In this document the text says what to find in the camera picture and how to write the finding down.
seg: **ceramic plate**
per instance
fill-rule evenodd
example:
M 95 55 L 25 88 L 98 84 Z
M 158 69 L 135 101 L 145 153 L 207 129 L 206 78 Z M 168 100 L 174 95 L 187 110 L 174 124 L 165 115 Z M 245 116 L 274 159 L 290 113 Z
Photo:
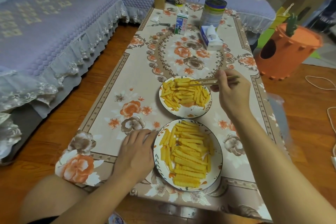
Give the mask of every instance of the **ceramic plate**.
M 190 78 L 191 80 L 195 80 L 195 78 L 192 78 L 190 76 L 175 76 L 175 77 L 169 78 L 165 82 L 170 82 L 170 81 L 174 80 L 175 78 Z M 189 104 L 185 104 L 185 105 L 181 105 L 181 107 L 179 108 L 178 111 L 175 111 L 171 107 L 168 107 L 166 105 L 166 103 L 164 102 L 164 99 L 161 97 L 162 89 L 163 89 L 163 84 L 161 85 L 160 90 L 159 90 L 159 99 L 160 99 L 161 103 L 163 104 L 163 106 L 169 112 L 171 112 L 172 114 L 174 114 L 174 115 L 176 115 L 178 117 L 187 118 L 187 119 L 197 118 L 197 117 L 200 117 L 202 115 L 205 115 L 207 113 L 207 111 L 209 111 L 209 109 L 211 107 L 211 103 L 212 103 L 212 96 L 211 96 L 211 93 L 210 93 L 209 89 L 206 86 L 203 86 L 203 88 L 210 95 L 210 100 L 205 104 L 205 107 L 199 107 L 197 105 L 190 106 Z
M 211 171 L 210 171 L 210 173 L 208 173 L 206 175 L 205 179 L 201 179 L 201 185 L 198 188 L 180 187 L 180 186 L 175 185 L 173 183 L 174 174 L 170 173 L 169 167 L 166 166 L 166 163 L 163 160 L 161 160 L 161 147 L 162 147 L 162 145 L 159 145 L 159 143 L 160 143 L 160 141 L 161 141 L 161 139 L 164 135 L 164 130 L 167 128 L 171 132 L 174 125 L 176 123 L 181 123 L 182 120 L 198 124 L 199 125 L 199 130 L 201 132 L 204 132 L 204 133 L 209 135 L 209 138 L 212 140 L 213 146 L 214 146 L 214 149 L 215 149 L 215 154 L 213 156 L 211 156 Z M 221 146 L 220 146 L 217 138 L 215 137 L 215 135 L 206 126 L 204 126 L 203 124 L 201 124 L 201 123 L 199 123 L 198 121 L 195 121 L 195 120 L 180 119 L 180 120 L 174 120 L 174 121 L 166 124 L 161 129 L 161 131 L 159 132 L 159 134 L 157 135 L 157 137 L 155 139 L 153 154 L 154 154 L 155 166 L 156 166 L 158 172 L 160 173 L 160 175 L 162 176 L 162 178 L 164 180 L 166 180 L 173 187 L 175 187 L 177 189 L 180 189 L 180 190 L 183 190 L 183 191 L 195 192 L 195 191 L 204 190 L 204 189 L 210 187 L 217 180 L 217 178 L 221 175 L 222 166 L 223 166 L 223 153 L 222 153 Z

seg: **hand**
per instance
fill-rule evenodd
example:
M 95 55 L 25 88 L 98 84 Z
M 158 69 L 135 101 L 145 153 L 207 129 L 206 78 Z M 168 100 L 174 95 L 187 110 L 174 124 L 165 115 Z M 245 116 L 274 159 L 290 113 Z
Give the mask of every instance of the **hand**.
M 236 85 L 228 85 L 227 76 L 239 75 L 239 81 Z M 215 74 L 218 79 L 218 85 L 212 85 L 210 89 L 219 92 L 220 106 L 226 112 L 230 120 L 250 112 L 250 88 L 251 83 L 236 70 L 219 70 Z
M 143 181 L 154 168 L 152 143 L 156 135 L 156 131 L 139 129 L 126 136 L 111 177 L 118 179 L 127 176 L 134 184 Z

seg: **orange carrot-shaped cat house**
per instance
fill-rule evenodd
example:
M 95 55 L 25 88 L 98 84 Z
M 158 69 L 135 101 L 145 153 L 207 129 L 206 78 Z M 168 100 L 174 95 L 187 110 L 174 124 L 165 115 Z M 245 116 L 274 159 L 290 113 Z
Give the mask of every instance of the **orange carrot-shaped cat house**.
M 296 19 L 292 14 L 287 23 L 277 26 L 255 57 L 261 75 L 283 80 L 323 45 L 321 36 L 307 28 L 296 26 Z

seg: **metal canister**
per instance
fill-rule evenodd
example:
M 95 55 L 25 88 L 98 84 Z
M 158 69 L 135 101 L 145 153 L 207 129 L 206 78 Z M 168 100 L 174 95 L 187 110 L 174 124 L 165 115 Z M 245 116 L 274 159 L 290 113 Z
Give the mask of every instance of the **metal canister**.
M 213 25 L 216 29 L 221 22 L 227 2 L 225 0 L 205 0 L 199 28 Z

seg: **floral tablecloth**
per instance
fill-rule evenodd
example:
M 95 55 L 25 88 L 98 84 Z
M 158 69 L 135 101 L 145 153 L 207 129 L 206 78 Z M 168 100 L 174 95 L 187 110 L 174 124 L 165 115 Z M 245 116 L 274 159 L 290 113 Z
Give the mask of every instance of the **floral tablecloth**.
M 203 6 L 186 6 L 189 19 L 184 36 L 173 34 L 169 27 L 151 26 L 154 22 L 150 20 L 157 16 L 162 23 L 175 24 L 174 5 L 149 11 L 57 162 L 57 175 L 86 189 L 103 184 L 127 134 L 141 128 L 160 130 L 176 119 L 159 101 L 158 90 L 163 81 L 175 75 L 210 78 L 218 69 L 225 68 L 237 69 L 250 80 L 252 113 L 270 140 L 286 152 L 239 15 L 225 10 L 217 31 L 224 41 L 223 48 L 207 51 L 197 29 Z M 132 189 L 131 195 L 270 220 L 236 129 L 221 109 L 216 94 L 210 110 L 196 120 L 210 128 L 220 142 L 224 158 L 221 178 L 204 191 L 190 193 L 175 190 L 153 170 Z

